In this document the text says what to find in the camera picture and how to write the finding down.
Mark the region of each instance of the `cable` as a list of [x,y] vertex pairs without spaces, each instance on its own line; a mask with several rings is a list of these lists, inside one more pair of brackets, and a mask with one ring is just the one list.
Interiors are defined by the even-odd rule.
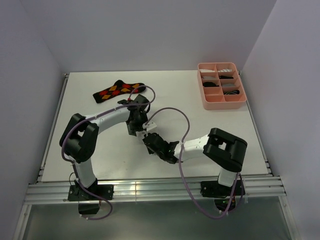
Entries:
[[72,173],[69,175],[69,183],[70,183],[70,187],[71,187],[71,181],[70,181],[70,178],[71,178],[72,174],[75,174],[75,172],[72,172]]
[[156,92],[153,90],[153,88],[151,88],[150,86],[147,86],[147,85],[141,85],[141,86],[138,86],[138,87],[136,87],[135,89],[133,89],[133,90],[131,91],[130,95],[129,95],[129,99],[130,99],[132,93],[134,93],[136,89],[142,88],[142,87],[146,87],[146,88],[148,88],[148,89],[150,89],[150,90],[152,91],[152,93],[153,93],[153,99],[152,99],[150,102],[147,102],[147,103],[129,103],[129,104],[127,104],[127,105],[121,105],[121,106],[118,106],[118,107],[116,107],[116,108],[112,108],[112,109],[109,109],[109,110],[107,110],[107,111],[104,111],[104,112],[98,114],[97,116],[93,116],[93,117],[86,118],[86,119],[78,122],[73,128],[71,128],[71,130],[67,133],[67,135],[65,136],[65,138],[64,138],[64,140],[63,140],[63,143],[62,143],[62,146],[61,146],[61,156],[62,156],[62,159],[72,164],[72,168],[73,168],[73,171],[74,171],[74,174],[75,174],[75,177],[76,177],[76,179],[77,179],[77,182],[78,182],[79,186],[80,186],[80,187],[82,188],[82,190],[85,191],[87,194],[89,194],[89,195],[91,195],[91,196],[93,196],[93,197],[95,197],[95,198],[97,198],[97,199],[99,199],[99,200],[101,200],[101,201],[105,201],[105,202],[106,202],[107,204],[109,204],[109,206],[110,206],[109,212],[108,212],[106,215],[104,215],[104,216],[101,216],[101,217],[84,217],[84,216],[82,216],[83,218],[86,218],[87,220],[101,220],[101,219],[104,219],[104,218],[108,217],[108,216],[111,214],[112,210],[113,210],[113,206],[112,206],[111,202],[109,202],[107,199],[105,199],[105,198],[103,198],[103,197],[101,197],[101,196],[98,196],[98,195],[94,194],[93,192],[88,191],[88,190],[85,188],[85,186],[83,186],[83,184],[81,183],[81,181],[80,181],[80,179],[79,179],[79,175],[78,175],[78,171],[77,171],[77,168],[76,168],[76,165],[75,165],[75,161],[72,160],[72,159],[69,159],[68,156],[65,155],[65,148],[66,148],[67,140],[70,138],[71,134],[72,134],[80,125],[82,125],[82,124],[84,124],[84,123],[86,123],[86,122],[89,122],[89,121],[91,121],[91,120],[94,120],[95,118],[100,118],[100,117],[102,117],[102,116],[104,116],[104,115],[107,115],[107,114],[109,114],[109,113],[112,113],[113,111],[116,111],[116,110],[122,109],[122,108],[127,108],[127,107],[129,107],[129,106],[145,106],[145,105],[147,106],[147,105],[150,105],[151,103],[153,103],[154,100],[156,99]]
[[[185,179],[184,173],[183,173],[183,171],[182,171],[182,165],[181,165],[181,163],[182,163],[182,153],[183,153],[183,150],[184,150],[184,142],[185,142],[185,138],[186,138],[186,136],[187,136],[187,134],[189,133],[189,130],[190,130],[190,121],[189,121],[187,115],[186,115],[183,111],[181,111],[181,110],[179,110],[179,109],[177,109],[177,108],[174,108],[174,107],[164,107],[164,108],[161,108],[161,109],[159,109],[158,111],[156,111],[156,112],[149,118],[148,122],[149,122],[157,113],[159,113],[159,112],[161,112],[161,111],[163,111],[163,110],[166,110],[166,109],[175,110],[175,111],[178,111],[179,113],[181,113],[181,114],[185,117],[185,119],[186,119],[186,121],[187,121],[187,125],[188,125],[187,130],[186,130],[185,134],[183,135],[183,137],[182,137],[182,139],[181,139],[181,150],[180,150],[179,159],[178,159],[179,171],[180,171],[180,175],[181,175],[181,178],[182,178],[182,181],[183,181],[183,184],[184,184],[184,187],[185,187],[186,191],[188,192],[188,194],[189,194],[191,200],[193,201],[193,203],[195,204],[195,206],[196,206],[205,216],[207,216],[207,217],[210,218],[210,219],[214,219],[214,220],[222,219],[222,218],[228,213],[228,210],[229,210],[230,205],[231,205],[231,203],[232,203],[232,196],[234,195],[234,192],[235,192],[235,189],[236,189],[236,184],[237,184],[237,179],[238,179],[238,176],[240,175],[240,173],[238,172],[238,173],[236,174],[236,176],[235,176],[235,179],[234,179],[233,185],[232,185],[232,189],[231,189],[231,194],[230,194],[231,197],[230,197],[230,199],[229,199],[229,201],[228,201],[228,204],[227,204],[224,212],[223,212],[220,216],[213,216],[213,215],[211,215],[210,213],[208,213],[206,210],[204,210],[204,209],[199,205],[199,203],[196,201],[196,199],[194,198],[194,196],[192,195],[191,190],[190,190],[190,188],[189,188],[189,186],[188,186],[188,183],[187,183],[187,181],[186,181],[186,179]],[[244,188],[244,187],[243,187],[243,183],[242,183],[242,190],[241,190],[241,198],[240,198],[240,201],[242,200],[242,197],[243,197],[243,191],[244,191],[243,188]]]

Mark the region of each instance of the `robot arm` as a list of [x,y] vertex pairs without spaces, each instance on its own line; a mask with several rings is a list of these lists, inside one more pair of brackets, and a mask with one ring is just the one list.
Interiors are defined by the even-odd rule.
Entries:
[[[118,104],[145,104],[148,102],[147,98],[139,94],[133,101],[121,100]],[[98,135],[119,123],[126,123],[129,135],[139,135],[139,133],[145,131],[143,124],[148,121],[147,112],[145,111],[146,107],[146,105],[130,105],[128,107],[120,108],[117,111],[113,111],[105,116],[97,117],[95,120],[88,121],[80,125],[72,133],[70,138],[67,139],[64,153],[69,159],[74,161],[78,177],[85,188],[89,188],[93,184],[97,184],[97,178],[92,169],[91,156],[95,151]],[[77,123],[98,115],[99,114],[82,116],[79,113],[74,114],[62,134],[59,142],[60,146],[63,145],[68,132]]]
[[[149,133],[143,142],[150,154],[157,154],[170,164],[177,163],[182,147],[181,142],[168,143],[157,133]],[[236,174],[242,170],[247,145],[246,141],[237,136],[219,128],[212,128],[208,135],[184,143],[182,161],[206,155],[221,166],[218,183],[231,187]]]

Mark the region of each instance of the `pink organizer box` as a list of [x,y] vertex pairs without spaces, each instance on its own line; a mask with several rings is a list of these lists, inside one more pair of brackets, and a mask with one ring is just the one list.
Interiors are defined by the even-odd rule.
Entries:
[[[238,70],[232,62],[199,63],[197,78],[202,104],[206,110],[238,109],[247,101]],[[205,82],[218,86],[204,87]],[[232,91],[239,91],[239,94],[224,94]]]

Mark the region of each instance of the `white table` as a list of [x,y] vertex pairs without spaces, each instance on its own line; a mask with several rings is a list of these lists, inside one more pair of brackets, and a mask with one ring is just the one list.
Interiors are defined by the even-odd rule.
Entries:
[[[190,119],[190,132],[186,140],[202,137],[211,128],[220,128],[247,141],[248,147],[242,167],[243,175],[265,175],[268,170],[248,106],[234,110],[205,110],[202,106],[197,71],[121,71],[70,73],[63,94],[55,128],[45,158],[43,182],[67,181],[73,171],[70,163],[61,158],[59,140],[71,116],[89,115],[111,109],[129,95],[114,97],[97,104],[92,94],[111,87],[121,79],[126,83],[144,83],[156,92],[149,116],[163,107],[175,107]],[[150,90],[142,93],[149,100]],[[184,117],[175,111],[165,110],[156,115],[160,136],[180,141],[187,129]],[[111,127],[98,136],[92,156],[93,171],[100,180],[179,178],[177,164],[169,164],[155,155],[149,155],[143,143],[128,135],[125,123]],[[207,157],[191,159],[182,164],[186,177],[218,176],[220,167]]]

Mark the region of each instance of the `black bracket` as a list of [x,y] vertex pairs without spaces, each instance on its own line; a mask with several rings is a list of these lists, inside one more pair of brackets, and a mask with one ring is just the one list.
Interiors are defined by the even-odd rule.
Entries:
[[[94,194],[98,195],[106,200],[112,200],[114,195],[114,186],[112,184],[101,184],[95,186]],[[71,185],[69,188],[68,201],[94,201],[99,200],[98,198],[91,196],[81,189],[79,185]]]
[[[204,198],[226,198],[230,196],[232,187],[220,185],[218,180],[216,181],[202,181],[201,183],[201,195]],[[236,181],[234,195],[241,196],[242,184],[241,180]]]

